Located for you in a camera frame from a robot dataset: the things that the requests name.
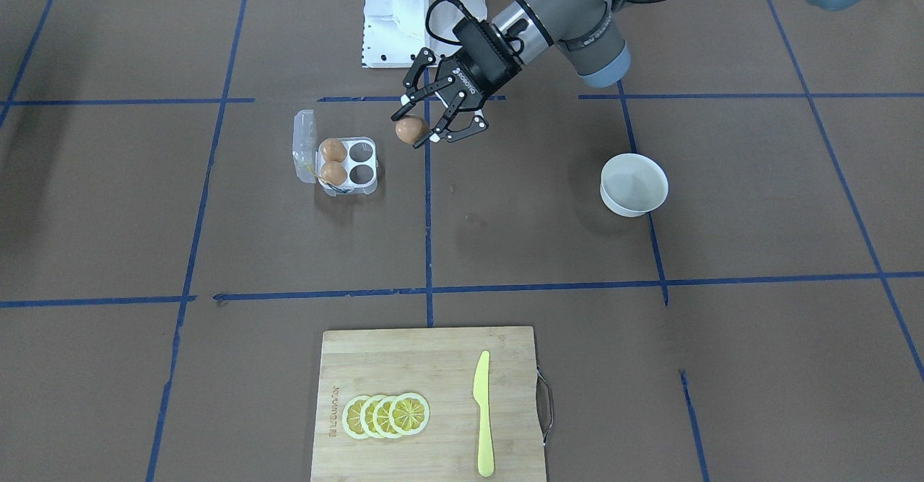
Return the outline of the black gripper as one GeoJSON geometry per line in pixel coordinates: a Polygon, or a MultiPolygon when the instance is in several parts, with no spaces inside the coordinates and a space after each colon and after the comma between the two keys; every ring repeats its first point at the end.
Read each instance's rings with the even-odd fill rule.
{"type": "Polygon", "coordinates": [[[460,19],[452,32],[460,44],[454,54],[441,56],[435,49],[422,48],[413,58],[403,77],[406,90],[401,97],[401,108],[391,116],[396,123],[426,97],[441,97],[448,106],[428,131],[430,142],[455,143],[487,131],[488,120],[483,113],[478,108],[464,107],[485,103],[522,70],[518,56],[488,22],[460,19]],[[419,87],[420,78],[432,63],[437,64],[435,81],[419,87]],[[460,113],[473,115],[468,125],[453,127],[460,113]]]}

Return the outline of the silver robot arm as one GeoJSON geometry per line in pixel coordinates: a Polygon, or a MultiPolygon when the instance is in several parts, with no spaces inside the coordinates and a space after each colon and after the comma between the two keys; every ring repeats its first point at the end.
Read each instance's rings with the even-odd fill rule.
{"type": "MultiPolygon", "coordinates": [[[[443,113],[416,136],[405,136],[413,147],[425,142],[458,142],[489,128],[483,114],[487,100],[511,82],[549,48],[567,58],[585,84],[594,88],[616,84],[627,73],[631,55],[617,27],[618,12],[672,0],[514,0],[487,19],[476,18],[461,0],[434,0],[427,14],[448,3],[460,18],[451,38],[436,35],[453,52],[441,55],[419,49],[407,71],[401,107],[394,123],[430,97],[441,101],[443,113]]],[[[842,11],[862,0],[804,0],[824,11],[842,11]]]]}

